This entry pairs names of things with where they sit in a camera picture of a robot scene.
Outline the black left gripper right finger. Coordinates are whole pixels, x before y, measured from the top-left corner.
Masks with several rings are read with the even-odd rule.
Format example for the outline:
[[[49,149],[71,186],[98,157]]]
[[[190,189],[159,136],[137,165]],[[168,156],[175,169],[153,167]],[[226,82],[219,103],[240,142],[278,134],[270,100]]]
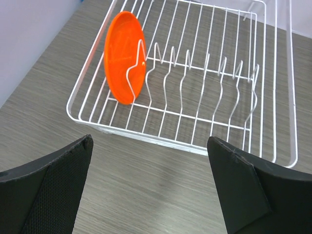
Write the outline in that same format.
[[[207,151],[229,234],[310,234],[312,176],[211,136]]]

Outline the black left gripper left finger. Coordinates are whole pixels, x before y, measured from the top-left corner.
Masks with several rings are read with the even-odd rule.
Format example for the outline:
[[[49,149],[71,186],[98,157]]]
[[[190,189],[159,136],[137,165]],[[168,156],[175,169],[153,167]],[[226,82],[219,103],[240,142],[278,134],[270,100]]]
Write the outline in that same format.
[[[91,162],[85,135],[64,148],[0,174],[2,234],[70,234]]]

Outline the orange plate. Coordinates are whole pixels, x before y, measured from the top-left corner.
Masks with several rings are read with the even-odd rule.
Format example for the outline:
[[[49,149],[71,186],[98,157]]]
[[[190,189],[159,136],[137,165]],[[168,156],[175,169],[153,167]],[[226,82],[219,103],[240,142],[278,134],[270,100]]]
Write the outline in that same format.
[[[146,74],[144,33],[136,16],[118,13],[109,26],[104,45],[104,70],[113,96],[129,105],[137,98]]]

